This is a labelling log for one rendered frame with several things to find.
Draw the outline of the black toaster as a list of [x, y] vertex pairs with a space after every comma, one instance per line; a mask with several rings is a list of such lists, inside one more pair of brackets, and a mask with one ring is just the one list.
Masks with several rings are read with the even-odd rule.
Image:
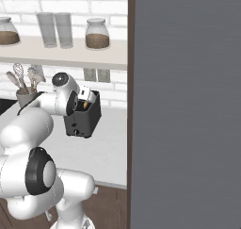
[[93, 91], [96, 95], [94, 103], [88, 103], [86, 108], [83, 108], [84, 100], [79, 99], [77, 109], [71, 116], [64, 116], [66, 134], [74, 136], [73, 130], [79, 130], [79, 135], [75, 137], [90, 138], [96, 125], [98, 124], [101, 113], [100, 92]]

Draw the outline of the wooden slotted spatula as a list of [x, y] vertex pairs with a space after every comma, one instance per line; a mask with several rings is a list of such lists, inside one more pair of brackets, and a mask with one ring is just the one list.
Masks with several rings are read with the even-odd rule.
[[37, 91], [37, 85], [40, 82], [45, 82], [45, 78], [41, 74], [38, 74], [33, 68], [27, 70], [27, 75], [31, 83], [31, 92], [34, 93]]

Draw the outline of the glass jar with brown contents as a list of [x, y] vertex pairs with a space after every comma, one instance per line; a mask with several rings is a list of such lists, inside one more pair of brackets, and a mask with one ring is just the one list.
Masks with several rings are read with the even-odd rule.
[[86, 46], [89, 49], [105, 49], [110, 45], [104, 18], [87, 19]]
[[19, 33], [10, 17], [0, 17], [0, 45], [9, 46], [21, 41]]

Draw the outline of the grey utensil pot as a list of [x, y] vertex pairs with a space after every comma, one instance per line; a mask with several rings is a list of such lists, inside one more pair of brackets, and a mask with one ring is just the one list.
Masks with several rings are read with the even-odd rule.
[[24, 93], [22, 90], [17, 90], [16, 91], [16, 97], [18, 100], [18, 103], [20, 107], [24, 107], [28, 103], [30, 103], [32, 100], [34, 100], [36, 97], [41, 95], [41, 91], [35, 91], [31, 93], [31, 88], [28, 87], [28, 93]]

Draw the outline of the clear drinking glass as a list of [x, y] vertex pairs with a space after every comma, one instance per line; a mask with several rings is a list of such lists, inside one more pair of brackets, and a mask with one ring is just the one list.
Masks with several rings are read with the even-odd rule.
[[60, 12], [55, 14], [56, 30], [60, 42], [60, 47], [68, 49], [73, 47], [72, 42], [72, 18], [71, 14], [67, 12]]
[[39, 12], [36, 14], [40, 33], [45, 48], [56, 47], [56, 29], [54, 14], [51, 12]]

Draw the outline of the metal whisk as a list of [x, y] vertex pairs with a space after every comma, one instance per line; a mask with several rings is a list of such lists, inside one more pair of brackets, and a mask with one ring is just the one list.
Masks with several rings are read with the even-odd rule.
[[16, 76], [18, 77], [23, 91], [26, 92], [25, 84], [24, 84], [24, 68], [22, 67], [22, 65], [20, 63], [15, 63], [13, 65], [13, 71], [15, 72]]

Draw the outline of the wooden spoon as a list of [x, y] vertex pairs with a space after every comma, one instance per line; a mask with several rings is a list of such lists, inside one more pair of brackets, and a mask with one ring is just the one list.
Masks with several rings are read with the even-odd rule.
[[7, 77], [15, 86], [17, 86], [19, 88], [19, 90], [23, 90], [23, 88], [21, 87], [21, 85], [14, 73], [7, 72]]

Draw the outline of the black hob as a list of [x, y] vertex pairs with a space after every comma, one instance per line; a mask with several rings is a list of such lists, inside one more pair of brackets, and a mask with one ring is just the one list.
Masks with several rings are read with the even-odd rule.
[[16, 100], [0, 98], [0, 116], [11, 108], [16, 103]]

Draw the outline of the grey fridge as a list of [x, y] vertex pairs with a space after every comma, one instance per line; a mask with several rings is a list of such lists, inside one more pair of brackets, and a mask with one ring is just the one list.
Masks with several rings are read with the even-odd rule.
[[241, 0], [136, 0], [132, 229], [241, 229]]

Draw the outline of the brown base cupboard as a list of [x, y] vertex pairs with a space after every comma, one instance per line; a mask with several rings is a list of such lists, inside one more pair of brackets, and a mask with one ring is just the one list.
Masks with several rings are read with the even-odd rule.
[[[96, 229], [127, 229], [127, 190], [98, 186], [98, 192], [83, 202], [83, 208]], [[7, 201], [0, 199], [0, 229], [50, 229], [56, 222], [56, 209], [49, 210], [53, 216], [48, 221], [44, 214], [19, 221], [8, 212]]]

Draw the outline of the beige wall shelf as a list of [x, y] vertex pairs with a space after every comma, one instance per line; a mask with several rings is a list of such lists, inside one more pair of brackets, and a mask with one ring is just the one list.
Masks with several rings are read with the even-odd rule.
[[84, 39], [75, 39], [73, 48], [45, 48], [40, 37], [22, 37], [21, 42], [0, 46], [0, 62], [79, 67], [87, 69], [127, 70], [127, 41], [111, 41], [104, 50], [91, 50]]

